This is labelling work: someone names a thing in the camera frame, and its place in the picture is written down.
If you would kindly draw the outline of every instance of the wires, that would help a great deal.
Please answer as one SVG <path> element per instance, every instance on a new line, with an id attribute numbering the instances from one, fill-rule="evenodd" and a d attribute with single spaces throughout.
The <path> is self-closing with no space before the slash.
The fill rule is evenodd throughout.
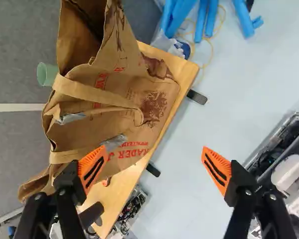
<path id="1" fill-rule="evenodd" d="M 206 41 L 210 45 L 210 51 L 211 51 L 211 53 L 210 53 L 210 57 L 209 57 L 207 63 L 204 63 L 204 64 L 202 64 L 202 65 L 199 66 L 199 69 L 202 70 L 202 76 L 200 77 L 200 79 L 197 82 L 195 82 L 194 86 L 198 85 L 202 81 L 202 79 L 204 77 L 205 68 L 211 63 L 211 60 L 213 59 L 213 56 L 214 56 L 214 47 L 213 47 L 213 44 L 211 43 L 210 40 L 213 39 L 219 33 L 219 31 L 220 31 L 221 27 L 223 26 L 223 23 L 224 23 L 224 21 L 226 19 L 226 10 L 225 10 L 225 8 L 222 5 L 218 5 L 217 19 L 220 20 L 220 23 L 219 23 L 219 25 L 217 27 L 214 28 L 213 36 L 207 38 L 204 35 L 202 37 L 202 42 Z M 189 21 L 190 23 L 192 23 L 193 24 L 193 29 L 196 28 L 196 22 L 195 21 L 193 21 L 193 20 L 191 20 L 189 18 L 185 19 L 185 21 Z M 189 60 L 191 60 L 192 57 L 195 55 L 195 50 L 196 50 L 196 48 L 195 48 L 196 44 L 194 42 L 194 34 L 195 34 L 194 30 L 192 30 L 192 31 L 189 31 L 189 32 L 179 33 L 179 34 L 176 35 L 177 37 L 182 38 L 185 42 L 187 42 L 190 45 L 191 54 L 190 54 Z M 192 38 L 191 41 L 186 39 L 186 37 L 188 35 L 191 35 L 191 38 Z"/>
<path id="2" fill-rule="evenodd" d="M 123 208 L 122 214 L 118 217 L 117 222 L 121 225 L 121 233 L 126 235 L 129 231 L 127 222 L 129 219 L 134 218 L 139 212 L 141 206 L 145 202 L 145 197 L 139 194 L 133 197 Z"/>

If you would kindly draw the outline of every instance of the blue pool noodle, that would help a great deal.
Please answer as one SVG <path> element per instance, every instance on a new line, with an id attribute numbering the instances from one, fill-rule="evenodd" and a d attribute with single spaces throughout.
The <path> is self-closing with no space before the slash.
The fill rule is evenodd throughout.
<path id="1" fill-rule="evenodd" d="M 186 1 L 186 0 L 176 0 L 175 7 L 174 7 L 173 12 L 171 14 L 173 18 L 175 16 L 177 16 L 179 14 L 179 12 L 181 11 L 181 6 L 183 5 L 184 1 Z"/>
<path id="2" fill-rule="evenodd" d="M 177 29 L 183 23 L 187 15 L 189 14 L 190 10 L 194 7 L 196 0 L 184 0 L 180 10 L 178 11 L 177 15 L 174 16 L 170 26 L 167 28 L 166 36 L 168 38 L 172 38 Z"/>
<path id="3" fill-rule="evenodd" d="M 174 4 L 173 0 L 165 1 L 163 15 L 162 15 L 161 22 L 160 22 L 160 28 L 163 30 L 163 32 L 166 32 L 166 30 L 168 28 L 168 25 L 169 25 L 169 22 L 171 19 L 173 4 Z"/>
<path id="4" fill-rule="evenodd" d="M 204 24 L 206 19 L 207 6 L 208 6 L 208 0 L 200 0 L 195 37 L 194 37 L 195 43 L 201 42 L 203 38 L 203 29 L 204 29 Z"/>
<path id="5" fill-rule="evenodd" d="M 218 0 L 210 0 L 208 6 L 207 23 L 205 28 L 206 37 L 212 37 L 214 32 L 214 25 L 216 21 L 218 8 Z"/>
<path id="6" fill-rule="evenodd" d="M 246 4 L 243 0 L 233 0 L 233 4 L 236 10 L 236 15 L 239 19 L 240 26 L 245 38 L 251 37 L 255 34 L 255 29 L 264 24 L 261 16 L 258 16 L 253 21 L 250 20 L 249 12 Z"/>

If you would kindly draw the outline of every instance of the printed illustration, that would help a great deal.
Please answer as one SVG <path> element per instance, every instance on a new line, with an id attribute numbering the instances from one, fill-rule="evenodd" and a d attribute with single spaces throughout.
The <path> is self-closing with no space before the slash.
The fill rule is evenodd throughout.
<path id="1" fill-rule="evenodd" d="M 153 128 L 157 126 L 159 118 L 164 116 L 167 109 L 167 99 L 165 92 L 145 92 L 146 96 L 142 100 L 141 110 L 144 114 L 144 121 Z"/>

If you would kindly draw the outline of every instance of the light green cup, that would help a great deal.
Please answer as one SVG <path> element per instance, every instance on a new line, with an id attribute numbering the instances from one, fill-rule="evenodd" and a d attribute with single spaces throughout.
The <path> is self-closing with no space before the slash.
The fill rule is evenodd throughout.
<path id="1" fill-rule="evenodd" d="M 36 77 L 41 86 L 52 86 L 58 72 L 57 66 L 40 62 L 36 68 Z"/>

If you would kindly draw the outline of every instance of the wooden table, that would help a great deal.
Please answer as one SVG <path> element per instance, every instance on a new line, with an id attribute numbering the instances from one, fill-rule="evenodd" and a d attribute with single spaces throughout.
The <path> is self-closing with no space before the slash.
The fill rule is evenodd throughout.
<path id="1" fill-rule="evenodd" d="M 151 156 L 167 130 L 168 125 L 171 123 L 181 101 L 186 96 L 187 91 L 192 85 L 199 70 L 198 65 L 195 63 L 173 56 L 142 42 L 138 42 L 138 44 L 141 52 L 146 56 L 163 59 L 166 62 L 174 78 L 180 85 L 180 91 L 154 147 L 135 165 L 114 175 L 108 187 L 104 187 L 101 183 L 94 185 L 89 192 L 85 203 L 79 208 L 80 211 L 83 211 L 97 201 L 103 204 L 105 211 L 101 216 L 103 221 L 102 226 L 99 227 L 96 224 L 92 225 L 93 229 L 102 239 L 105 239 L 111 231 L 117 217 L 137 184 L 142 172 L 146 169 Z"/>

